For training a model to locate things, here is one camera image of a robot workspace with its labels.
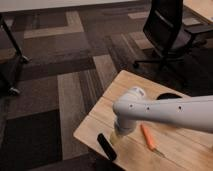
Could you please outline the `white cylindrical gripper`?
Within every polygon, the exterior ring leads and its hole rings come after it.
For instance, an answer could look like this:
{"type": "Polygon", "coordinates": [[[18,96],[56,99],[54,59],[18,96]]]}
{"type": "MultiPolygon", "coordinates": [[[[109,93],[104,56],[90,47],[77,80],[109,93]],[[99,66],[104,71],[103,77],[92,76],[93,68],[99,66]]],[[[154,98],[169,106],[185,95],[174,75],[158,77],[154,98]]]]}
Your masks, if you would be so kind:
{"type": "Polygon", "coordinates": [[[116,118],[114,122],[114,130],[110,135],[110,143],[115,145],[120,141],[120,136],[126,136],[132,133],[136,128],[137,122],[135,120],[128,120],[124,118],[116,118]]]}

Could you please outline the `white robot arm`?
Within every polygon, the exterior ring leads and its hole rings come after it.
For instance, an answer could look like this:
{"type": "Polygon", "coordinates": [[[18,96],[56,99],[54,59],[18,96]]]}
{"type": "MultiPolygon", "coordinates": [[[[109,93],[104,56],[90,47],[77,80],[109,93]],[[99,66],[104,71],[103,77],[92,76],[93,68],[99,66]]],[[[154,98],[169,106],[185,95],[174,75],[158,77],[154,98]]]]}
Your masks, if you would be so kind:
{"type": "Polygon", "coordinates": [[[140,87],[132,87],[112,106],[116,116],[110,142],[132,133],[139,120],[171,124],[213,133],[213,95],[151,100],[140,87]]]}

